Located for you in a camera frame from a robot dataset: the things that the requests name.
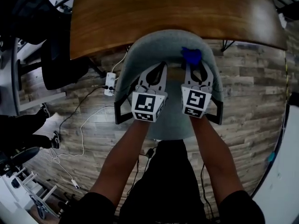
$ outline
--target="forearm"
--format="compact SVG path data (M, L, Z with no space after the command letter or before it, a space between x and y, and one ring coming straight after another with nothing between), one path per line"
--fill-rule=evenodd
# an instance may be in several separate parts
M208 171L236 173L231 152L208 119L190 117L201 157Z
M115 206L118 204L128 177L139 157L149 126L149 122L139 120L133 122L108 154L90 192L100 193L110 199Z
M210 175L218 205L230 194L243 190L235 163L226 143L219 137L207 118L192 118L201 157Z

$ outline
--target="gray stool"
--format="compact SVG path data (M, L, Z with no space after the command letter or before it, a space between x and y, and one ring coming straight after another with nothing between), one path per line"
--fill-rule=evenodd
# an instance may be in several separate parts
M124 60L115 93L115 122L120 124L133 117L132 113L121 115L121 105L128 95L135 90L140 74L148 67L165 61L168 64L182 64L182 47L199 49L202 62L211 69L213 91L211 100L217 106L217 115L206 114L206 117L217 124L222 121L223 88L211 48L197 35L182 30L162 30L148 34L137 40L128 51ZM180 140L194 135L190 119L182 113L181 84L176 80L167 80L168 100L156 123L149 128L149 139Z

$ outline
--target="sneaker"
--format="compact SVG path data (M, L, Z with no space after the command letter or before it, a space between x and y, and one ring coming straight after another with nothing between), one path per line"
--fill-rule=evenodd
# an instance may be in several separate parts
M54 131L54 136L52 138L52 148L60 148L60 135L57 131Z
M43 105L42 105L42 107L41 107L41 110L43 110L43 112L45 113L45 115L46 115L46 119L47 118L50 118L50 112L49 112L49 110L48 110L48 108L47 108L47 106L46 106L46 104L45 103L43 103Z

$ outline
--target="wooden tabletop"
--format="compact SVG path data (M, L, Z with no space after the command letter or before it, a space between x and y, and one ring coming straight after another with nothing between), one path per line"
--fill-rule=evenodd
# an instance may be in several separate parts
M75 0L71 59L171 28L287 49L271 0Z

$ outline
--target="power strip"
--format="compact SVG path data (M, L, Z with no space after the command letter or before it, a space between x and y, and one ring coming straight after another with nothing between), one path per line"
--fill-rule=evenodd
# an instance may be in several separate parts
M108 89L105 89L105 91L104 91L105 95L107 95L107 96L114 95L115 78L116 78L115 73L112 73L112 72L107 73L106 86L108 86Z

